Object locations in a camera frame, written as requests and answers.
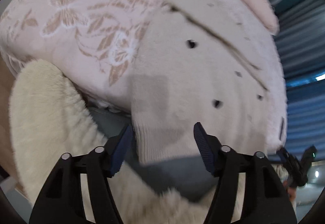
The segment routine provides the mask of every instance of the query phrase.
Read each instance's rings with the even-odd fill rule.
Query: floral embroidery
[[[38,26],[38,23],[36,21],[35,18],[29,18],[29,15],[31,14],[31,9],[29,10],[29,12],[24,16],[24,19],[22,21],[22,25],[21,25],[21,29],[24,30],[25,26],[32,26],[32,27],[36,27]]]
[[[141,41],[146,30],[147,30],[148,25],[149,25],[149,22],[144,22],[144,24],[141,27],[139,27],[137,29],[137,31],[135,32],[135,38],[137,38],[139,41]]]
[[[5,18],[9,18],[9,11],[5,10],[2,15],[0,16],[0,22],[2,22],[2,20],[4,20]]]
[[[127,70],[128,66],[129,66],[129,62],[125,61],[123,64],[120,64],[116,67],[115,66],[111,67],[109,72],[109,78],[108,78],[109,86],[114,85],[120,79],[120,77]]]
[[[102,26],[105,18],[116,20],[115,17],[109,13],[92,14],[90,16],[90,19],[95,19],[95,20],[90,24],[87,34],[91,34],[93,31],[98,30]]]
[[[50,0],[52,6],[58,7],[56,12],[46,23],[43,28],[44,35],[53,34],[62,24],[66,28],[71,28],[77,25],[87,25],[87,18],[74,8],[70,8],[69,4],[77,0]]]
[[[108,7],[109,5],[110,5],[109,2],[101,2],[101,3],[97,3],[95,5],[92,5],[92,6],[88,6],[87,10],[89,10],[89,11],[97,10],[97,9],[101,9],[101,8],[104,8],[104,7]]]

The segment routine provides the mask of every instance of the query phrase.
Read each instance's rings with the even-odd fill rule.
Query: blue corrugated wall
[[[314,144],[325,159],[325,2],[306,0],[279,17],[274,38],[287,83],[286,149],[301,157]]]

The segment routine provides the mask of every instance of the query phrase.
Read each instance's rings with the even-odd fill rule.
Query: fuzzy white fabric
[[[193,137],[198,121],[239,153],[266,153],[268,83],[263,58],[243,28],[215,0],[165,3],[134,65],[132,121],[139,161],[199,155]],[[197,47],[190,49],[188,40]],[[214,100],[221,101],[219,108]]]
[[[105,143],[72,83],[42,60],[27,64],[16,80],[10,126],[20,181],[31,204],[61,154],[86,154]],[[159,197],[126,164],[108,182],[125,224],[201,224],[214,192],[199,204],[189,203],[175,190]],[[87,187],[82,183],[84,194]],[[241,214],[244,183],[240,175],[233,221]],[[94,221],[89,197],[83,201],[86,216]]]

